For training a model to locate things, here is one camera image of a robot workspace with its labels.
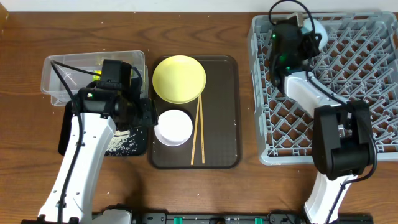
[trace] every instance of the white wall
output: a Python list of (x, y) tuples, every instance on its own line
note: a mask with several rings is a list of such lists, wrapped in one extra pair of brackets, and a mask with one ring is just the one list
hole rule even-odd
[[(8, 11), (261, 12), (277, 0), (0, 0)], [(311, 11), (398, 12), (398, 0), (301, 0)], [(292, 2), (276, 11), (298, 11)]]

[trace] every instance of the round plate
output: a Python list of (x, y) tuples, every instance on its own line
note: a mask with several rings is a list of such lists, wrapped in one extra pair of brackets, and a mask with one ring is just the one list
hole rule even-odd
[(205, 89), (206, 72), (195, 59), (178, 55), (163, 60), (152, 77), (155, 92), (169, 103), (188, 103)]
[(159, 116), (155, 126), (156, 138), (166, 146), (179, 146), (192, 134), (192, 120), (180, 110), (169, 110)]

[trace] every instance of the clear plastic container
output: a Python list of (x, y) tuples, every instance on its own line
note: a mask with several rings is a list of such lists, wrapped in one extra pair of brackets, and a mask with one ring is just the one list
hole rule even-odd
[[(145, 56), (140, 50), (48, 56), (44, 60), (43, 65), (42, 84), (40, 88), (42, 93), (52, 96), (51, 104), (54, 106), (63, 106), (70, 101), (67, 91), (51, 67), (51, 60), (94, 72), (95, 70), (102, 69), (104, 59), (122, 60), (123, 62), (127, 62), (136, 67), (142, 75), (141, 96), (147, 95), (148, 74), (145, 66)], [(93, 81), (93, 76), (89, 74), (76, 72), (63, 67), (59, 67), (59, 71), (73, 94), (76, 94), (80, 88), (86, 87), (87, 84)], [(134, 77), (137, 77), (135, 72), (133, 73), (132, 78)]]

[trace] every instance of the metal grid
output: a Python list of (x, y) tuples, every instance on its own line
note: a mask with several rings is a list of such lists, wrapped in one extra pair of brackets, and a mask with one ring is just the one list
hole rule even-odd
[[(385, 154), (379, 159), (398, 159), (398, 74), (394, 43), (398, 25), (395, 16), (386, 13), (360, 17), (356, 14), (313, 16), (321, 21), (328, 33), (326, 46), (310, 62), (313, 73), (333, 92), (371, 105), (373, 138), (378, 152)], [(263, 130), (266, 141), (266, 148), (259, 148), (260, 158), (265, 164), (270, 164), (267, 157), (280, 158), (274, 159), (272, 164), (312, 162), (308, 156), (311, 155), (313, 121), (298, 103), (284, 97), (269, 81), (272, 26), (268, 25), (266, 17), (257, 17), (263, 24), (268, 23), (266, 26), (258, 26), (255, 19), (257, 69), (261, 79), (258, 84), (262, 87), (262, 98), (257, 98), (262, 110), (257, 125), (264, 126), (259, 130)], [(287, 162), (286, 157), (295, 159)]]

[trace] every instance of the cable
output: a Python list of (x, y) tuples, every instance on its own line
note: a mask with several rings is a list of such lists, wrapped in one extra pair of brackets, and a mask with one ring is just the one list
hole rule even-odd
[[(63, 212), (63, 205), (65, 204), (65, 194), (67, 192), (69, 180), (70, 180), (70, 177), (72, 175), (73, 168), (74, 168), (74, 166), (76, 164), (76, 160), (77, 160), (77, 157), (79, 155), (80, 148), (81, 148), (81, 142), (83, 140), (83, 121), (81, 119), (80, 110), (79, 110), (79, 107), (77, 105), (75, 97), (73, 97), (72, 91), (69, 89), (66, 81), (62, 78), (60, 72), (58, 71), (57, 67), (55, 66), (56, 64), (60, 65), (60, 66), (64, 66), (64, 64), (58, 63), (58, 62), (56, 62), (54, 60), (51, 60), (50, 63), (51, 63), (52, 68), (54, 69), (55, 73), (57, 74), (58, 78), (60, 79), (63, 87), (65, 87), (66, 91), (68, 92), (68, 95), (69, 95), (69, 97), (70, 97), (70, 99), (72, 101), (73, 109), (75, 110), (75, 116), (77, 116), (78, 124), (79, 124), (79, 138), (78, 138), (77, 145), (76, 145), (76, 151), (75, 151), (75, 154), (73, 155), (73, 158), (72, 158), (72, 161), (70, 163), (70, 167), (69, 167), (68, 173), (67, 173), (67, 175), (65, 177), (65, 181), (63, 183), (63, 187), (62, 187), (62, 191), (61, 191), (60, 201), (59, 201), (59, 204), (58, 204), (57, 223), (58, 224), (62, 224), (62, 212)], [(78, 70), (77, 68), (72, 68), (72, 67), (69, 67), (69, 66), (67, 66), (67, 68), (70, 68), (70, 69), (73, 69), (73, 70), (76, 70), (76, 71), (80, 72), (80, 69)]]
[(97, 73), (94, 73), (94, 72), (89, 72), (89, 71), (86, 71), (86, 70), (82, 70), (82, 69), (79, 69), (79, 68), (75, 68), (75, 67), (72, 67), (72, 66), (69, 66), (69, 65), (62, 64), (62, 63), (60, 63), (60, 62), (56, 62), (56, 61), (54, 61), (54, 60), (51, 60), (51, 63), (54, 63), (54, 64), (56, 64), (56, 65), (59, 65), (59, 66), (65, 67), (65, 68), (72, 69), (72, 70), (74, 70), (74, 71), (78, 71), (78, 72), (82, 72), (82, 73), (86, 73), (86, 74), (90, 74), (90, 75), (101, 76), (101, 74), (97, 74)]
[[(311, 12), (310, 12), (310, 11), (307, 9), (307, 7), (305, 7), (301, 2), (296, 1), (296, 0), (280, 0), (280, 1), (276, 2), (276, 3), (270, 8), (270, 10), (269, 10), (268, 19), (269, 19), (270, 23), (271, 23), (272, 25), (275, 25), (275, 23), (273, 23), (273, 22), (272, 22), (272, 19), (271, 19), (271, 12), (272, 12), (273, 8), (275, 8), (276, 5), (278, 5), (278, 4), (282, 3), (282, 2), (287, 2), (287, 1), (297, 3), (298, 5), (300, 5), (300, 6), (303, 7), (303, 9), (304, 9), (305, 12), (308, 14), (308, 17), (310, 18), (310, 21), (311, 21), (311, 25), (312, 25), (312, 31), (311, 31), (311, 32), (315, 33), (315, 24), (314, 24), (314, 21), (313, 21), (313, 17), (312, 17), (312, 15), (311, 15)], [(312, 54), (313, 54), (313, 50), (312, 50), (312, 48), (311, 48), (311, 52), (310, 52), (309, 58), (308, 58), (308, 64), (309, 64), (310, 59), (313, 57)], [(308, 80), (315, 88), (317, 88), (317, 89), (318, 89), (319, 91), (321, 91), (323, 94), (325, 94), (326, 96), (328, 96), (330, 99), (332, 99), (332, 100), (334, 100), (334, 101), (340, 103), (340, 104), (341, 104), (342, 106), (344, 106), (350, 113), (353, 113), (353, 114), (354, 114), (354, 111), (353, 111), (352, 107), (350, 107), (347, 103), (345, 103), (345, 102), (343, 102), (343, 101), (337, 99), (336, 97), (334, 97), (334, 94), (329, 94), (327, 91), (325, 91), (324, 89), (320, 88), (320, 86), (318, 86), (317, 84), (315, 84), (315, 82), (312, 80), (312, 77), (310, 77), (310, 76), (308, 75), (308, 73), (309, 73), (308, 69), (305, 69), (305, 76), (307, 77), (307, 80)], [(325, 222), (326, 224), (329, 223), (330, 218), (331, 218), (331, 215), (333, 214), (333, 211), (335, 210), (335, 208), (336, 208), (336, 206), (337, 206), (337, 203), (338, 203), (338, 201), (339, 201), (339, 199), (340, 199), (340, 197), (341, 197), (341, 194), (343, 193), (343, 190), (346, 188), (346, 185), (347, 185), (347, 184), (356, 183), (356, 182), (360, 182), (360, 181), (364, 181), (364, 180), (370, 178), (370, 177), (373, 175), (373, 173), (376, 171), (376, 168), (377, 168), (377, 150), (376, 150), (376, 145), (375, 145), (375, 143), (374, 143), (374, 141), (373, 141), (373, 137), (372, 137), (372, 133), (373, 133), (373, 132), (372, 132), (371, 129), (369, 130), (369, 128), (366, 127), (365, 121), (364, 121), (360, 116), (358, 116), (358, 117), (356, 117), (356, 118), (357, 118), (357, 120), (359, 121), (358, 124), (359, 124), (363, 129), (365, 129), (365, 130), (368, 132), (368, 138), (369, 138), (369, 140), (372, 142), (373, 153), (374, 153), (374, 161), (373, 161), (372, 168), (371, 168), (371, 170), (369, 171), (369, 173), (367, 173), (366, 175), (364, 175), (364, 176), (362, 176), (362, 177), (360, 177), (360, 178), (357, 178), (357, 179), (346, 180), (346, 181), (344, 181), (344, 182), (341, 184), (341, 187), (340, 187), (339, 192), (338, 192), (338, 194), (337, 194), (337, 196), (336, 196), (336, 198), (335, 198), (335, 201), (333, 202), (333, 205), (332, 205), (331, 209), (329, 210), (329, 214), (328, 214), (328, 217), (326, 218), (326, 222)]]

